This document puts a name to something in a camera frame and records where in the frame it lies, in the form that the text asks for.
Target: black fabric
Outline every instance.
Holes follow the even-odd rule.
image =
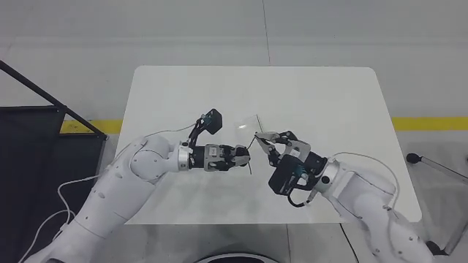
[[[65,209],[60,184],[97,173],[105,144],[97,134],[59,134],[64,112],[54,106],[0,107],[0,262],[16,263],[31,245],[39,225]],[[93,181],[63,187],[74,212]],[[61,213],[46,223],[31,254],[44,248],[66,220]]]
[[[0,107],[0,262],[17,262],[43,168],[64,112],[48,107]]]
[[[39,195],[34,202],[34,209],[21,246],[21,254],[28,249],[40,224],[51,214],[65,209],[57,194],[57,188],[62,183],[97,174],[103,145],[104,140],[97,134],[61,134],[59,136],[50,157],[50,163],[45,169],[46,175],[39,189]],[[93,184],[94,180],[87,180],[62,187],[61,193],[73,212],[80,211]],[[47,246],[66,219],[67,213],[60,213],[50,219],[42,228],[30,254]]]

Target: cable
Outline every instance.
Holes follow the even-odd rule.
[[[255,140],[255,136],[254,138],[252,138],[252,141],[250,142],[249,146],[247,146],[247,150],[250,149],[250,147],[252,146],[252,143],[254,143],[254,140]],[[252,167],[250,167],[250,161],[247,163],[247,165],[249,165],[249,171],[250,171],[250,175],[252,174]]]
[[[150,137],[152,135],[155,135],[155,134],[159,134],[159,133],[164,133],[164,132],[180,132],[182,130],[185,130],[185,129],[188,129],[194,125],[196,125],[197,123],[193,123],[193,124],[190,124],[188,125],[187,127],[184,127],[182,129],[177,129],[177,130],[162,130],[162,131],[158,131],[158,132],[154,132],[154,133],[150,133],[148,135],[145,135],[144,137]],[[110,166],[112,166],[117,160],[118,158],[120,158],[120,155],[124,152],[124,150],[126,150],[133,142],[135,142],[136,140],[139,140],[141,137],[137,138],[137,139],[134,139],[133,141],[131,141],[129,144],[125,145],[124,148],[122,148],[117,154],[116,154],[116,157],[114,158],[114,160],[111,161],[111,163],[109,164]]]
[[[36,243],[36,240],[37,240],[37,236],[39,235],[39,232],[41,231],[42,227],[45,225],[46,222],[48,222],[50,219],[52,219],[54,216],[56,216],[57,214],[59,213],[63,213],[63,212],[69,212],[68,210],[60,210],[60,211],[57,211],[56,213],[54,213],[53,215],[49,216],[48,218],[46,218],[42,223],[41,225],[39,226],[39,228],[37,229],[36,231],[36,234],[34,236],[34,239],[32,240],[32,243],[31,245],[29,246],[28,250],[24,253],[23,257],[21,257],[20,261],[18,263],[21,263],[24,261],[24,259],[26,258],[26,256],[28,256],[29,252],[31,252],[31,249],[32,247],[34,246],[34,244]]]
[[[155,135],[155,134],[159,134],[159,133],[163,133],[163,132],[179,132],[179,131],[182,131],[182,130],[185,130],[185,129],[188,129],[192,126],[194,126],[196,123],[193,123],[187,127],[184,127],[182,129],[177,129],[177,130],[162,130],[162,131],[158,131],[158,132],[154,132],[154,133],[151,133],[151,134],[148,134],[148,135],[145,135],[144,137],[150,137],[152,135]],[[117,154],[116,154],[116,157],[114,158],[114,160],[111,161],[111,163],[109,165],[113,165],[117,159],[121,156],[121,154],[124,152],[124,150],[126,148],[128,148],[134,141],[132,141],[131,143],[125,145],[124,148],[122,148]],[[54,241],[57,237],[59,237],[59,235],[63,232],[63,228],[68,225],[70,223],[70,218],[71,218],[71,215],[73,214],[73,217],[75,217],[75,213],[70,210],[70,207],[67,203],[67,201],[65,200],[65,198],[63,197],[63,195],[61,194],[61,188],[65,185],[69,185],[69,184],[73,184],[73,183],[79,183],[79,182],[84,182],[84,181],[87,181],[87,180],[92,180],[94,178],[98,178],[100,175],[104,174],[104,172],[101,172],[100,174],[98,175],[94,175],[94,176],[91,176],[91,177],[87,177],[87,178],[84,178],[84,179],[80,179],[80,180],[72,180],[72,181],[69,181],[69,182],[65,182],[65,183],[62,183],[58,188],[57,188],[57,194],[58,196],[60,197],[60,200],[64,203],[65,205],[65,208],[64,210],[60,210],[56,213],[54,213],[53,215],[49,216],[48,218],[46,218],[42,223],[41,225],[39,226],[39,229],[37,229],[36,231],[36,235],[34,236],[34,239],[32,241],[32,244],[29,246],[28,250],[24,253],[23,257],[20,259],[19,263],[23,262],[23,260],[26,258],[26,256],[28,256],[29,252],[31,251],[32,247],[34,246],[34,244],[36,243],[36,240],[37,240],[37,236],[39,235],[39,232],[41,230],[41,228],[44,226],[44,224],[46,222],[48,222],[50,219],[52,219],[54,216],[56,216],[57,214],[59,213],[63,213],[63,212],[67,212],[67,220],[66,222],[64,223],[64,225],[60,228],[60,230],[53,236],[53,239],[52,241]]]
[[[361,157],[368,158],[368,159],[371,159],[373,161],[376,161],[379,164],[381,164],[382,166],[386,167],[388,169],[388,171],[392,174],[393,179],[395,180],[395,184],[396,184],[395,199],[394,199],[393,204],[391,206],[392,208],[395,208],[396,201],[400,197],[400,182],[398,181],[398,178],[396,177],[395,172],[387,164],[385,164],[383,161],[380,161],[379,159],[373,158],[372,156],[367,156],[367,155],[361,154],[361,153],[350,153],[350,152],[347,152],[347,151],[342,151],[342,152],[339,152],[339,153],[335,153],[329,159],[332,159],[335,156],[338,156],[340,154],[349,154],[351,156],[361,156]]]
[[[354,248],[351,245],[350,239],[348,238],[348,236],[346,235],[346,232],[344,231],[343,224],[340,223],[339,227],[341,227],[341,230],[343,231],[343,235],[346,238],[346,241],[348,242],[348,245],[350,245],[350,248],[351,248],[352,253],[354,254],[354,259],[355,259],[356,263],[359,263],[358,255],[356,255],[356,251],[354,251]]]
[[[250,142],[249,146],[247,146],[247,150],[250,149],[250,147],[252,146],[252,143],[254,143],[254,140],[255,140],[255,136],[254,136],[254,138],[252,138],[252,141]]]
[[[306,204],[310,203],[310,200],[306,200],[305,202],[302,202],[302,203],[299,203],[299,204],[295,203],[295,202],[293,201],[293,199],[291,198],[291,193],[289,193],[289,194],[287,195],[287,201],[288,201],[292,206],[294,206],[294,207],[296,207],[296,208],[301,208],[301,207],[306,206]]]
[[[65,208],[67,209],[67,221],[65,222],[65,224],[69,224],[69,223],[70,223],[70,213],[71,213],[72,211],[70,210],[70,207],[68,206],[67,201],[65,200],[65,198],[62,196],[62,194],[61,194],[61,192],[60,192],[61,187],[65,186],[65,185],[73,184],[73,183],[78,183],[78,182],[83,182],[83,181],[86,181],[86,180],[91,180],[91,179],[94,179],[94,178],[99,177],[100,175],[101,175],[101,174],[95,175],[95,176],[91,176],[91,177],[87,177],[87,178],[80,179],[80,180],[73,180],[73,181],[70,181],[70,182],[65,182],[65,183],[61,184],[61,185],[57,188],[58,196],[60,197],[60,200],[65,204]]]

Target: white cable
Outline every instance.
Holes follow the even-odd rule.
[[[73,184],[73,183],[78,183],[78,182],[83,182],[83,181],[86,181],[86,180],[91,180],[91,179],[94,179],[94,178],[99,177],[101,174],[95,175],[95,176],[91,176],[91,177],[87,177],[87,178],[80,179],[80,180],[73,180],[73,181],[70,181],[70,182],[65,182],[65,183],[61,184],[61,185],[57,188],[58,196],[60,197],[60,200],[65,204],[65,208],[67,209],[67,221],[65,222],[65,224],[69,224],[69,223],[70,223],[70,213],[71,213],[71,210],[70,210],[70,207],[68,206],[67,201],[65,201],[65,198],[62,196],[62,194],[61,194],[61,192],[60,192],[61,187],[65,186],[65,185]]]
[[[378,162],[379,164],[381,164],[382,166],[384,166],[384,167],[386,167],[388,169],[388,171],[392,174],[393,179],[395,179],[395,184],[396,184],[396,194],[395,194],[395,199],[393,200],[393,204],[392,204],[392,208],[394,209],[396,201],[400,197],[400,182],[396,178],[395,172],[387,164],[385,164],[383,161],[380,161],[379,159],[373,158],[372,156],[367,156],[367,155],[362,154],[362,153],[350,153],[350,152],[347,152],[347,151],[342,151],[342,152],[333,154],[330,157],[330,159],[333,159],[335,156],[339,156],[340,154],[349,154],[351,156],[361,156],[361,157],[364,157],[364,158],[368,158],[368,159],[371,159],[373,161]]]
[[[152,135],[155,135],[155,134],[159,134],[159,133],[163,133],[163,132],[180,132],[180,131],[183,131],[185,129],[188,129],[192,126],[194,126],[196,123],[193,123],[192,125],[189,125],[187,127],[184,127],[182,129],[177,129],[177,130],[162,130],[162,131],[158,131],[158,132],[154,132],[154,133],[151,133],[151,134],[148,134],[148,135],[145,135],[144,137],[150,137]],[[116,160],[120,157],[120,155],[124,152],[124,150],[126,148],[128,148],[133,142],[129,143],[128,145],[125,145],[124,148],[122,148],[116,155],[116,157],[114,158],[114,160],[112,160],[112,162],[110,163],[110,165],[114,164],[114,162],[116,162]],[[21,263],[23,262],[23,260],[26,258],[26,256],[28,256],[28,253],[31,251],[32,247],[34,246],[34,244],[36,243],[36,240],[37,240],[37,236],[39,235],[39,232],[41,230],[41,228],[44,226],[44,224],[46,222],[48,222],[50,219],[52,219],[54,216],[56,216],[57,214],[59,213],[63,213],[63,212],[67,212],[67,221],[64,223],[64,225],[62,225],[62,227],[60,228],[60,230],[56,233],[55,236],[53,236],[53,239],[52,241],[54,241],[57,237],[59,237],[59,235],[63,232],[63,229],[66,225],[68,225],[70,223],[70,217],[71,217],[71,214],[73,214],[73,216],[75,217],[75,213],[73,211],[70,210],[70,207],[67,203],[67,201],[65,200],[65,198],[62,196],[61,192],[60,192],[60,189],[61,187],[65,186],[65,185],[69,185],[69,184],[73,184],[73,183],[78,183],[78,182],[84,182],[86,180],[92,180],[94,178],[98,178],[100,175],[102,175],[104,172],[98,174],[98,175],[95,175],[95,176],[91,176],[91,177],[87,177],[87,178],[84,178],[84,179],[80,179],[80,180],[72,180],[70,182],[65,182],[65,183],[62,183],[58,188],[57,188],[57,194],[58,196],[60,197],[60,200],[64,203],[65,205],[65,208],[64,210],[60,210],[56,213],[54,213],[53,215],[49,216],[47,219],[45,219],[42,224],[39,226],[39,229],[37,229],[36,231],[36,235],[34,236],[34,239],[32,241],[32,244],[29,246],[28,250],[24,253],[23,257],[20,259],[20,261],[18,263]]]
[[[180,132],[180,131],[183,131],[183,130],[185,130],[185,129],[188,129],[188,128],[190,128],[190,127],[195,126],[195,124],[196,124],[196,123],[193,123],[192,125],[188,125],[187,127],[184,127],[184,128],[181,128],[181,129],[177,129],[177,130],[162,130],[162,131],[154,132],[154,133],[145,135],[143,138],[150,137],[150,136],[152,136],[152,135],[159,134],[159,133],[163,133],[163,132]],[[129,169],[130,169],[131,172],[133,172],[133,170],[132,170],[132,160],[133,160],[133,158],[135,157],[135,154],[137,154],[137,152],[140,151],[140,149],[138,149],[135,153],[133,153],[133,156],[131,156],[130,159],[129,159],[128,167],[129,167]],[[153,180],[153,179],[143,179],[143,178],[140,178],[140,179],[141,179],[141,180],[144,180],[144,181],[146,181],[146,182],[150,182],[150,181]]]
[[[182,129],[177,129],[177,130],[162,130],[162,131],[150,133],[150,134],[148,134],[148,135],[145,135],[144,137],[150,137],[150,136],[152,136],[152,135],[159,134],[159,133],[164,133],[164,132],[180,132],[180,131],[183,131],[183,130],[188,129],[188,128],[190,128],[190,127],[193,127],[195,124],[196,124],[196,122],[193,123],[193,124],[191,124],[191,125],[188,125],[187,127],[182,128]],[[139,138],[133,140],[132,142],[130,142],[129,144],[125,145],[125,147],[122,148],[122,149],[116,154],[116,157],[114,158],[114,160],[111,161],[110,165],[113,165],[113,164],[117,161],[117,159],[120,157],[120,155],[124,152],[124,150],[125,150],[126,148],[128,148],[132,143],[134,143],[135,141],[137,141],[137,140],[140,139],[140,138],[141,138],[141,137],[139,137]]]
[[[37,240],[37,236],[39,235],[39,232],[41,231],[41,228],[44,226],[44,224],[46,222],[48,222],[50,219],[52,219],[54,216],[56,216],[57,214],[59,213],[63,213],[63,212],[69,212],[68,210],[60,210],[60,211],[57,211],[56,213],[54,213],[53,215],[49,216],[48,218],[46,218],[42,223],[41,225],[39,226],[39,228],[37,229],[36,231],[36,234],[34,236],[34,239],[32,240],[32,243],[31,245],[29,246],[28,250],[24,253],[23,257],[21,257],[20,261],[18,263],[21,263],[24,261],[24,259],[26,258],[26,256],[28,256],[29,252],[31,251],[32,247],[34,246],[34,244],[36,243],[36,240]]]

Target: concrete floor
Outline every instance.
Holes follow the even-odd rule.
[[[123,118],[133,71],[144,64],[370,66],[393,117],[468,115],[467,0],[0,0],[0,10],[0,58],[88,119]],[[0,105],[45,104],[4,75],[0,96]],[[427,154],[465,170],[457,160],[467,133],[398,136],[404,153],[436,148]],[[461,150],[450,152],[453,144]],[[442,209],[437,201],[427,210]],[[451,209],[425,215],[427,235],[441,241],[448,235],[439,225],[464,218]],[[359,230],[345,229],[360,261],[374,262]],[[467,246],[465,236],[437,261],[465,262]],[[190,262],[218,248],[280,262],[354,260],[339,226],[323,224],[125,226],[97,262]]]

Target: black wire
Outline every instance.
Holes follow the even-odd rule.
[[[252,141],[250,142],[249,146],[247,146],[247,150],[250,149],[250,147],[252,146],[252,143],[254,143],[254,140],[255,140],[255,136],[254,138],[252,138]],[[250,171],[250,175],[252,174],[252,168],[250,167],[250,161],[247,163],[249,165],[249,171]]]
[[[294,203],[294,201],[291,199],[291,193],[289,193],[289,195],[287,195],[287,201],[288,201],[292,206],[294,206],[294,207],[296,207],[296,208],[301,208],[301,207],[306,206],[306,205],[304,204],[304,202],[299,203],[299,204]]]
[[[351,251],[354,254],[354,259],[356,260],[356,263],[359,263],[359,258],[358,255],[356,255],[356,252],[354,251],[354,248],[351,245],[350,239],[348,239],[348,236],[346,235],[346,232],[343,229],[343,224],[339,224],[339,227],[341,227],[341,230],[343,231],[344,237],[346,237],[346,241],[348,242],[348,245],[350,245]]]
[[[250,147],[252,146],[252,143],[254,143],[254,140],[255,140],[255,136],[254,136],[254,138],[252,138],[252,141],[250,142],[249,146],[247,146],[247,150],[250,149]]]

